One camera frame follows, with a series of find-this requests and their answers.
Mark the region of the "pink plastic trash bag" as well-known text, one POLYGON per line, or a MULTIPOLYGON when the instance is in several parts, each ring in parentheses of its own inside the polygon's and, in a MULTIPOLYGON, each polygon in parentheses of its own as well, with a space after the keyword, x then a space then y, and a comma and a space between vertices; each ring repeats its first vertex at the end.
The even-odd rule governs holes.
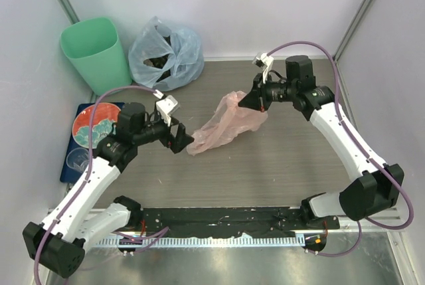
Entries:
POLYGON ((226 145, 238 135, 260 128, 267 120, 268 113, 239 107, 238 103, 245 96, 243 91, 233 91, 221 99, 212 118, 194 131, 194 142, 187 146, 189 155, 226 145))

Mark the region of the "green plastic trash bin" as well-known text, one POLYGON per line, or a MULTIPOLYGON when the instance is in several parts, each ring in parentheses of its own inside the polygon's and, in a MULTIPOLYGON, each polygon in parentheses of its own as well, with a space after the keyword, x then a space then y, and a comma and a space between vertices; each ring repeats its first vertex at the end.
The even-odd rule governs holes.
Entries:
POLYGON ((96 95, 132 83, 119 34, 111 19, 96 17, 67 27, 60 36, 60 46, 96 95))

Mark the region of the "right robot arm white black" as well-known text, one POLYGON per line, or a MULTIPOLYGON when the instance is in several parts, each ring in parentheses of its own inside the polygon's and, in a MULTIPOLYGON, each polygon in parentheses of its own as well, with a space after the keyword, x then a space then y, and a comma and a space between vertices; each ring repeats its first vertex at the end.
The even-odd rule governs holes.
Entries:
POLYGON ((266 112, 273 102, 290 102, 304 118, 317 128, 329 142, 344 165, 351 183, 341 192, 322 193, 301 202, 300 221, 313 229, 324 217, 345 215, 353 221, 395 206, 404 172, 397 164, 389 165, 379 157, 359 135, 335 95, 327 86, 318 86, 313 64, 308 56, 286 59, 286 75, 272 80, 274 59, 259 54, 253 63, 261 68, 252 89, 241 99, 239 106, 266 112))

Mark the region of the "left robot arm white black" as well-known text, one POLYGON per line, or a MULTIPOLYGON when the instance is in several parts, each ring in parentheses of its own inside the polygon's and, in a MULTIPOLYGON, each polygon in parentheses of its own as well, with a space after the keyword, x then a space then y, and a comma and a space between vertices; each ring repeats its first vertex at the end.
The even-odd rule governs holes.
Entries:
POLYGON ((29 222, 23 239, 34 271, 39 266, 69 278, 81 265, 86 252, 107 234, 124 228, 136 230, 141 223, 141 206, 118 197, 104 212, 87 221, 86 215, 137 156, 139 146, 159 141, 173 153, 193 142, 185 126, 172 116, 179 107, 172 96, 155 103, 152 114, 140 103, 126 104, 110 133, 89 156, 89 164, 68 195, 41 223, 29 222))

